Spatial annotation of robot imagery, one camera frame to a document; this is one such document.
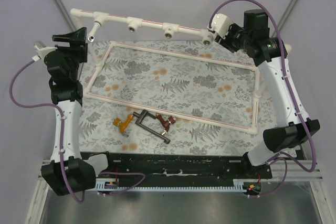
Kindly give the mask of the white water faucet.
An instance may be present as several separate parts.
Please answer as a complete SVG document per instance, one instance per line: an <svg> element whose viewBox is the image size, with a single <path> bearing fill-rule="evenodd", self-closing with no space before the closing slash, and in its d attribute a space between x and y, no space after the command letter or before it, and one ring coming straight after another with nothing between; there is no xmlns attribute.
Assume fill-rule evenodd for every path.
<svg viewBox="0 0 336 224"><path fill-rule="evenodd" d="M97 31L100 27L101 27L101 25L100 25L99 22L94 23L93 28L91 29L91 31L89 32L89 34L87 36L88 43L94 42L96 33L97 33Z"/></svg>

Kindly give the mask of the white pipe frame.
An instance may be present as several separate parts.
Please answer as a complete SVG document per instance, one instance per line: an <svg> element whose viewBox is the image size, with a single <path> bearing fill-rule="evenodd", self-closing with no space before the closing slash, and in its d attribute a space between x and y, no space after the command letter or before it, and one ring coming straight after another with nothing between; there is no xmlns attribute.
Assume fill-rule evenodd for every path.
<svg viewBox="0 0 336 224"><path fill-rule="evenodd" d="M250 135L267 127L261 113L266 85L243 50L220 47L205 29L76 8L70 13L77 26L89 26L93 66L83 73L87 101ZM106 25L125 25L130 31L149 28L166 37L193 35L196 40L100 42Z"/></svg>

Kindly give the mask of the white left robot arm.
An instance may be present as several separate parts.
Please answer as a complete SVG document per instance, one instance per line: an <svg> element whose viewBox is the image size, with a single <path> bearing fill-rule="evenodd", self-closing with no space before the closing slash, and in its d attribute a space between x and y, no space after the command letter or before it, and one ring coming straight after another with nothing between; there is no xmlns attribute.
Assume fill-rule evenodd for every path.
<svg viewBox="0 0 336 224"><path fill-rule="evenodd" d="M52 40L69 45L56 45L44 57L50 74L56 130L50 163L42 166L41 175L58 196L63 196L93 189L96 178L108 167L108 156L94 154L84 160L79 148L83 87L78 72L80 64L87 62L87 29L82 27L68 34L54 35Z"/></svg>

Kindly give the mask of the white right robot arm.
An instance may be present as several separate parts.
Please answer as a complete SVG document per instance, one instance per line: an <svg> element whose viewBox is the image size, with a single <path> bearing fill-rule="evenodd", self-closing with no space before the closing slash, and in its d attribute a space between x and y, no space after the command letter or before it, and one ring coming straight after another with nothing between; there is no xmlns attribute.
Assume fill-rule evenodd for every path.
<svg viewBox="0 0 336 224"><path fill-rule="evenodd" d="M263 141L246 153L252 166L271 160L288 148L305 143L320 130L302 105L289 70L289 61L282 53L278 38L269 36L268 16L261 9L244 13L244 25L238 26L223 14L215 14L211 30L215 41L230 50L246 51L264 78L276 111L277 126L263 131Z"/></svg>

